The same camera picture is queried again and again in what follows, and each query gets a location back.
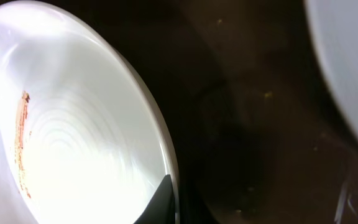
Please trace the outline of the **brown plastic tray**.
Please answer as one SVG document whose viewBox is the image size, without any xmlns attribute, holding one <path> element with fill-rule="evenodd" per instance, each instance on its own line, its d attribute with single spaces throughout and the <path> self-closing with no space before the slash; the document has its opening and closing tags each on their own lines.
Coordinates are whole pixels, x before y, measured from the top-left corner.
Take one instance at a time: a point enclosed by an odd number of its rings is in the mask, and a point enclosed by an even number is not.
<svg viewBox="0 0 358 224">
<path fill-rule="evenodd" d="M 73 1 L 166 120 L 183 223 L 358 223 L 358 143 L 303 1 Z"/>
</svg>

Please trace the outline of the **white plate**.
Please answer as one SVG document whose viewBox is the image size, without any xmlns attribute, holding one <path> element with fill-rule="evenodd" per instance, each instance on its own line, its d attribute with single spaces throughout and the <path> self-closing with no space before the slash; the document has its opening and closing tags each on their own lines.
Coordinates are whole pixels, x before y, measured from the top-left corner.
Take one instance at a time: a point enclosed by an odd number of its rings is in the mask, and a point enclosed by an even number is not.
<svg viewBox="0 0 358 224">
<path fill-rule="evenodd" d="M 324 80 L 358 140 L 358 0 L 306 0 L 305 8 Z"/>
<path fill-rule="evenodd" d="M 170 175 L 169 131 L 130 63 L 73 14 L 0 5 L 0 223 L 134 223 Z"/>
</svg>

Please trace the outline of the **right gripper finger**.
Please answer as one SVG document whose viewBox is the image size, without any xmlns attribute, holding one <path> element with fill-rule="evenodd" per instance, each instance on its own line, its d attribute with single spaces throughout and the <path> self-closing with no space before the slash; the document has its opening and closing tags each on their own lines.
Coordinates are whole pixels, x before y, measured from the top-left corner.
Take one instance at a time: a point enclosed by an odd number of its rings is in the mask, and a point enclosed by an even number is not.
<svg viewBox="0 0 358 224">
<path fill-rule="evenodd" d="M 172 180 L 166 175 L 134 224 L 174 224 L 175 198 Z"/>
</svg>

